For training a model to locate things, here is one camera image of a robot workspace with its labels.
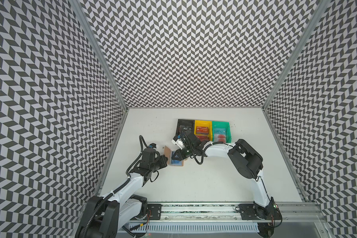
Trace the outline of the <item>blue credit card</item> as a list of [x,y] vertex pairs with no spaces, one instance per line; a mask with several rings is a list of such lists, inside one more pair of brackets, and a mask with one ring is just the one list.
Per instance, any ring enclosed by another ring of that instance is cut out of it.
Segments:
[[181,161],[181,162],[172,162],[172,161],[170,160],[170,164],[171,164],[172,166],[183,166],[183,161]]

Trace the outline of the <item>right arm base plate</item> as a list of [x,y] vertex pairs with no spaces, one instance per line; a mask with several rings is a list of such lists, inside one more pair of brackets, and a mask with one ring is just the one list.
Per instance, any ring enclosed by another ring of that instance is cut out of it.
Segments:
[[241,203],[235,210],[241,215],[242,220],[281,221],[283,218],[279,209],[270,204],[262,207],[255,203]]

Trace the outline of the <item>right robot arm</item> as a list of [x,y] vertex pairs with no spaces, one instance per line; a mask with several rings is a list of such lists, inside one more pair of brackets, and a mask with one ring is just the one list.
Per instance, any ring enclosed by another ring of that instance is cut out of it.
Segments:
[[263,179],[263,157],[245,140],[234,143],[222,141],[200,141],[193,132],[183,132],[174,136],[172,143],[179,147],[174,152],[177,160],[193,158],[202,165],[204,158],[222,157],[230,159],[237,172],[250,181],[253,195],[252,204],[240,204],[236,210],[243,220],[270,220],[274,223],[282,219],[279,206],[269,195]]

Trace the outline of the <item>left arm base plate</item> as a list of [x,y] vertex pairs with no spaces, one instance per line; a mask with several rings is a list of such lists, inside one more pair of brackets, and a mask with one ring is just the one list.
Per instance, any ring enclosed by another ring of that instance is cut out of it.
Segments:
[[162,214],[162,204],[160,203],[148,203],[143,206],[143,219],[148,221],[160,220]]

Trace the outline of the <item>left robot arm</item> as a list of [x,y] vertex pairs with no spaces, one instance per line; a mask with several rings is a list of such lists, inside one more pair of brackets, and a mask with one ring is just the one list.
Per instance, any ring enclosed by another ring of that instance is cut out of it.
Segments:
[[153,147],[144,149],[127,168],[127,179],[103,196],[91,197],[79,222],[76,238],[115,238],[135,217],[147,216],[147,198],[135,195],[153,173],[167,167],[168,158]]

